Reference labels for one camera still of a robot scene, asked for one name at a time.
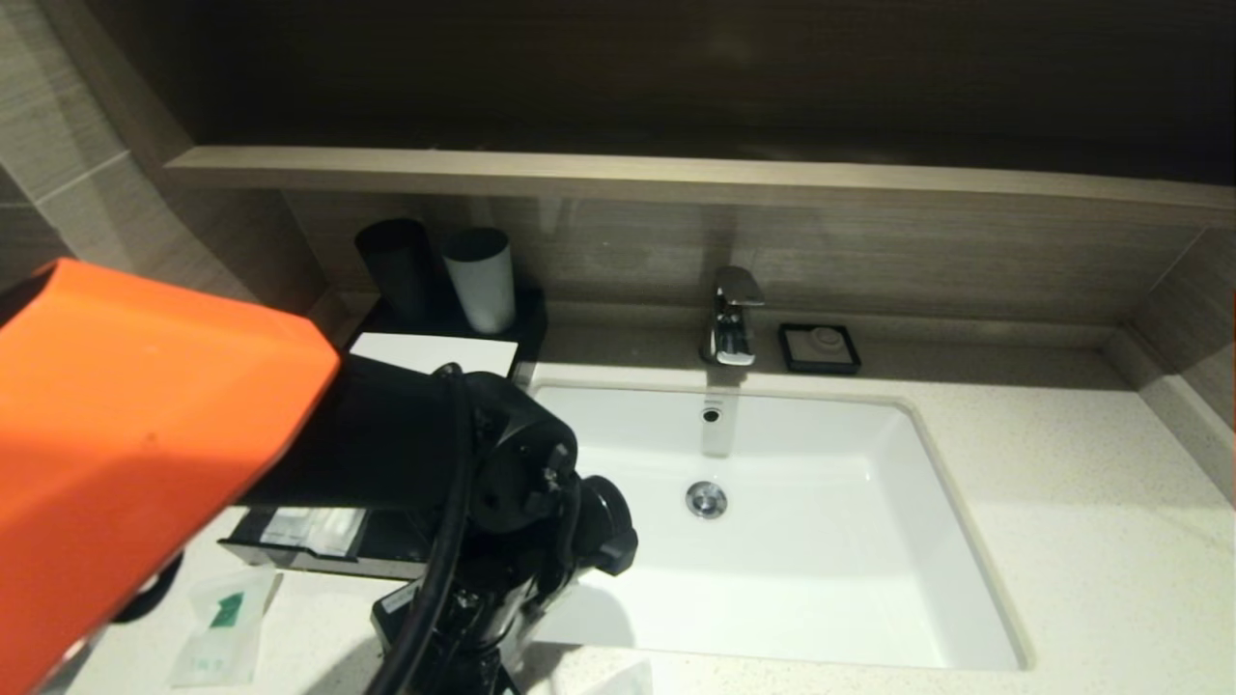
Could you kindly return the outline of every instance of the sink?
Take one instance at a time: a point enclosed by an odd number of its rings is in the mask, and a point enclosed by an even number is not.
[[[557,386],[535,398],[575,430],[578,472],[617,484],[639,531],[634,566],[581,576],[538,641],[1021,668],[906,409]],[[719,506],[700,497],[713,490]]]

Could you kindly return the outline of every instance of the faucet handle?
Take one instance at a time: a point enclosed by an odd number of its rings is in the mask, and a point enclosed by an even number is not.
[[[763,307],[764,291],[747,268],[724,266],[717,268],[717,297],[730,307]]]

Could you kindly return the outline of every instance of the paper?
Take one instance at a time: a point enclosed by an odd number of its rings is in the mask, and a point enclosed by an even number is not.
[[[509,340],[362,333],[352,345],[352,354],[421,373],[456,362],[465,372],[507,376],[518,346]]]

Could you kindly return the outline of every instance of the white cup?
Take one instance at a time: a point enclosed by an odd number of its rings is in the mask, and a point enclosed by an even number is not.
[[[472,330],[502,333],[515,323],[510,241],[497,229],[466,229],[446,237],[442,260]]]

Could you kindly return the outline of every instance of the sink drain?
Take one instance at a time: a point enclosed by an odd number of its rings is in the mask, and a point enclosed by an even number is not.
[[[726,491],[716,482],[700,481],[687,488],[687,508],[697,517],[714,519],[728,505]]]

